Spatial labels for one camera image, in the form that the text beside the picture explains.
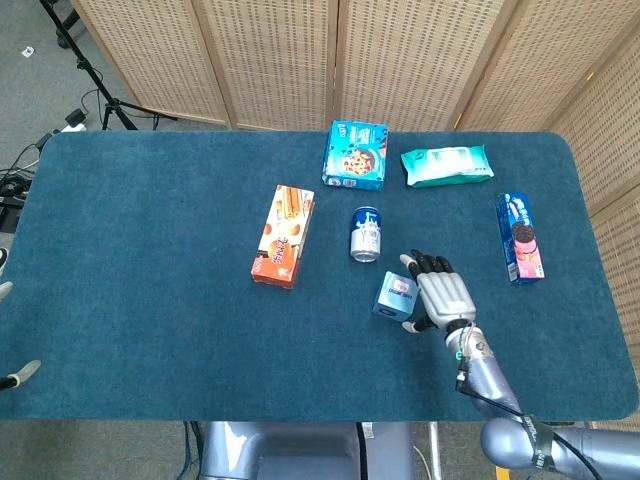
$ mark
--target floor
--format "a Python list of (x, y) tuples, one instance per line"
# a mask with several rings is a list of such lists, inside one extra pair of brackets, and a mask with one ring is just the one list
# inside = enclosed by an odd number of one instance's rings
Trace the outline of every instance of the floor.
[[(55, 5), (66, 16), (68, 0)], [(114, 96), (128, 100), (127, 92), (99, 49), (82, 26), (72, 35), (78, 45), (104, 74), (104, 83)], [(26, 46), (34, 53), (20, 54)], [(54, 27), (36, 1), (0, 4), (0, 74), (2, 114), (0, 115), (0, 168), (9, 167), (24, 146), (46, 132), (65, 126), (64, 118), (80, 107), (80, 97), (95, 88), (88, 75), (75, 67), (69, 50), (56, 44)], [(87, 128), (99, 128), (98, 103), (94, 93), (85, 105), (89, 110)], [(141, 129), (150, 129), (149, 118), (134, 118)], [(117, 119), (110, 126), (121, 129)], [(161, 120), (159, 130), (212, 130), (209, 124)], [(37, 159), (28, 151), (20, 165)], [(9, 247), (12, 236), (0, 234), (0, 246)], [(490, 480), (495, 467), (479, 447), (480, 423), (440, 424), (443, 478), (447, 480)], [(413, 426), (414, 441), (428, 458), (427, 428)], [(182, 468), (184, 431), (181, 422), (133, 422), (100, 420), (4, 420), (0, 421), (0, 471), (5, 479), (171, 479)], [(426, 479), (416, 459), (417, 479)], [(195, 478), (191, 468), (186, 478)], [(526, 474), (512, 473), (524, 480)], [(557, 478), (540, 475), (538, 479)]]

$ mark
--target metal stand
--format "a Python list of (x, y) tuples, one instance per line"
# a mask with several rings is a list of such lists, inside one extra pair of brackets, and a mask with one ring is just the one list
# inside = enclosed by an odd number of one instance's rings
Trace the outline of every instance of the metal stand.
[(64, 38), (66, 43), (69, 45), (69, 48), (71, 48), (76, 58), (78, 59), (78, 68), (86, 71), (89, 74), (89, 76), (91, 77), (91, 80), (93, 80), (93, 83), (95, 83), (96, 87), (98, 87), (98, 91), (102, 95), (104, 95), (104, 98), (106, 99), (107, 103), (105, 105), (105, 115), (102, 120), (103, 130), (107, 129), (107, 126), (109, 123), (109, 117), (112, 113), (114, 113), (120, 119), (120, 121), (122, 122), (122, 124), (125, 126), (127, 130), (138, 129), (135, 126), (135, 124), (129, 119), (129, 117), (127, 117), (127, 114), (124, 112), (124, 110), (122, 110), (122, 106), (125, 106), (127, 108), (132, 108), (134, 110), (138, 110), (141, 112), (149, 113), (151, 115), (156, 115), (157, 117), (168, 118), (169, 120), (177, 120), (176, 117), (165, 115), (163, 113), (149, 110), (148, 108), (143, 108), (138, 105), (133, 105), (131, 103), (123, 102), (117, 98), (112, 97), (109, 91), (107, 90), (107, 87), (105, 87), (104, 83), (102, 83), (102, 79), (98, 76), (98, 74), (96, 73), (95, 69), (93, 68), (89, 60), (86, 59), (86, 57), (82, 54), (82, 52), (78, 48), (78, 45), (76, 45), (76, 43), (73, 41), (73, 38), (71, 38), (71, 35), (69, 35), (68, 30), (65, 28), (65, 25), (60, 20), (60, 18), (58, 18), (58, 16), (56, 15), (56, 12), (53, 10), (53, 7), (48, 2), (48, 0), (40, 0), (40, 4), (47, 11), (47, 14), (51, 17), (51, 20), (53, 20), (53, 23), (55, 23), (56, 34), (58, 35), (58, 37), (61, 36), (62, 38)]

